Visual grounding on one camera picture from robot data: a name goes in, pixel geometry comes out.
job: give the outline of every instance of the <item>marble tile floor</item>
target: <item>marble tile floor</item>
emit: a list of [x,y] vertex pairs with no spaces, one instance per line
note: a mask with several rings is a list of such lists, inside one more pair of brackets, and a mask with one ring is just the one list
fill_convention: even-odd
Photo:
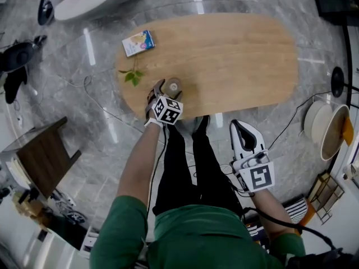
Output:
[[[29,65],[29,83],[22,86],[27,102],[21,104],[21,111],[31,116],[37,126],[68,117],[62,137],[70,154],[81,149],[82,156],[59,186],[75,199],[77,209],[97,227],[104,222],[126,159],[144,130],[143,121],[134,116],[122,99],[114,70],[121,40],[136,26],[193,14],[260,13],[281,21],[295,38],[299,83],[288,101],[223,113],[222,127],[218,127],[216,119],[212,118],[208,136],[220,164],[232,160],[228,130],[232,119],[240,119],[259,129],[269,146],[298,105],[314,93],[330,90],[330,75],[335,66],[342,67],[347,75],[342,29],[318,16],[314,0],[131,0],[102,18],[66,24],[53,22],[44,27],[37,24],[38,3],[39,0],[10,0],[4,6],[0,14],[0,31],[4,30],[5,34],[0,47],[15,39],[48,35],[42,51]],[[88,38],[95,57],[95,63],[91,64],[86,46]],[[91,76],[88,93],[118,119],[102,111],[86,95],[82,87],[86,76]],[[276,186],[271,191],[280,201],[307,193],[316,175],[328,166],[321,161],[319,150],[300,134],[309,104],[298,111],[292,124],[270,150],[276,169]],[[185,139],[188,165],[193,165],[192,142],[189,136]],[[154,188],[162,171],[163,163],[160,163]],[[152,206],[156,195],[154,190]],[[244,205],[250,204],[248,199],[241,201]],[[153,238],[153,225],[154,216],[150,214],[149,239]]]

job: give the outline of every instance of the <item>wrist strap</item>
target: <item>wrist strap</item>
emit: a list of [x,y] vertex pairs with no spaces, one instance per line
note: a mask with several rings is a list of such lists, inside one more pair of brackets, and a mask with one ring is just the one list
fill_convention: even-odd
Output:
[[145,123],[145,127],[147,127],[150,123],[155,123],[160,126],[160,128],[163,128],[163,123],[159,122],[158,120],[154,118],[149,118],[147,122]]

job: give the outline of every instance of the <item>black cloth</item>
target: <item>black cloth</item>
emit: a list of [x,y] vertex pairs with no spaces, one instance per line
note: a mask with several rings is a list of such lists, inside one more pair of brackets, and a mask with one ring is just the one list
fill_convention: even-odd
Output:
[[164,155],[164,172],[158,187],[153,213],[185,205],[203,204],[227,208],[239,216],[242,207],[233,190],[233,184],[221,171],[206,135],[208,117],[192,135],[196,163],[197,185],[193,185],[188,169],[185,140],[174,126],[168,126],[169,139]]

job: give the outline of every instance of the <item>green sleeve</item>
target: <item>green sleeve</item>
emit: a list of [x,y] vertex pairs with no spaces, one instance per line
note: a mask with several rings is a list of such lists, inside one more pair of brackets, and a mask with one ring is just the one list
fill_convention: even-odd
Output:
[[287,254],[297,257],[305,256],[303,240],[294,233],[282,234],[271,242],[269,253],[279,259]]
[[91,269],[129,268],[147,234],[146,206],[131,196],[117,197],[91,250]]

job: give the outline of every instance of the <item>forearm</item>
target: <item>forearm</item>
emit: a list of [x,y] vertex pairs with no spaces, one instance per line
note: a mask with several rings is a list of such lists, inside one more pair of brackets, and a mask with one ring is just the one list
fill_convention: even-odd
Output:
[[133,196],[147,206],[160,130],[154,123],[146,127],[127,160],[119,180],[117,196]]
[[[267,189],[257,191],[252,197],[252,201],[257,209],[269,216],[284,222],[292,223],[292,220],[284,207]],[[260,219],[270,240],[273,240],[275,237],[284,233],[294,233],[294,229],[292,228],[273,223],[264,217],[260,217]]]

